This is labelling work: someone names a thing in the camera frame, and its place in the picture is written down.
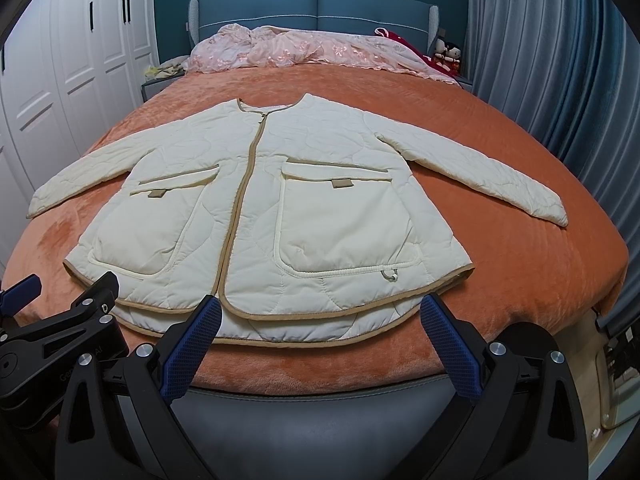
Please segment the white wardrobe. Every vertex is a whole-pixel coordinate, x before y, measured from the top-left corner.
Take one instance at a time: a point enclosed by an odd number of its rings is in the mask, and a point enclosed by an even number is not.
[[[33,191],[142,104],[153,0],[33,0],[0,56],[1,276]]]

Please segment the red garment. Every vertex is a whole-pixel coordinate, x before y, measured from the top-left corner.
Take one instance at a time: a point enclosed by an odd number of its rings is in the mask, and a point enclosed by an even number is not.
[[[405,40],[405,38],[401,38],[400,36],[398,36],[396,33],[386,30],[386,28],[383,28],[383,27],[378,27],[374,32],[378,36],[389,38],[390,40],[397,41],[398,43],[403,44],[405,47],[410,49],[416,56],[418,56],[421,60],[423,60],[427,65],[429,65],[431,68],[436,69],[438,72],[442,72],[443,74],[446,74],[448,76],[457,75],[455,71],[447,70],[446,68],[443,68],[441,65],[437,64],[429,56],[424,56],[423,54],[421,54],[417,48],[415,48],[411,43]]]

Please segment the wooden floor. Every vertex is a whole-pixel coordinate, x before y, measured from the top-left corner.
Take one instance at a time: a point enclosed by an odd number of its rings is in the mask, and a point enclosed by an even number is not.
[[[596,371],[596,355],[607,343],[607,337],[597,331],[596,315],[589,310],[580,321],[556,334],[555,338],[567,359],[578,391],[591,462],[610,437],[610,431],[603,430],[601,425],[600,387]],[[594,430],[600,431],[595,438]]]

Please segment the pocket flap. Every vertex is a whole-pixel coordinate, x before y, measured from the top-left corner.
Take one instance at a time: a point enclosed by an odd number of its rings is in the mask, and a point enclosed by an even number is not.
[[[178,189],[181,187],[195,187],[204,186],[211,182],[216,175],[220,167],[216,166],[210,170],[191,171],[190,173],[184,173],[180,175],[170,176],[167,178],[159,178],[144,184],[136,186],[130,194],[142,193],[145,191],[153,191],[156,189]]]
[[[349,168],[347,166],[331,166],[328,164],[303,164],[299,162],[285,162],[282,174],[300,180],[389,180],[388,171],[368,170],[366,168]]]

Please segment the sheer curtain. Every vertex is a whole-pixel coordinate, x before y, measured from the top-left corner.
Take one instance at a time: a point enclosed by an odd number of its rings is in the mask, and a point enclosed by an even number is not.
[[[599,320],[640,316],[640,45],[610,0],[469,0],[473,94],[580,179],[629,248],[625,286]]]

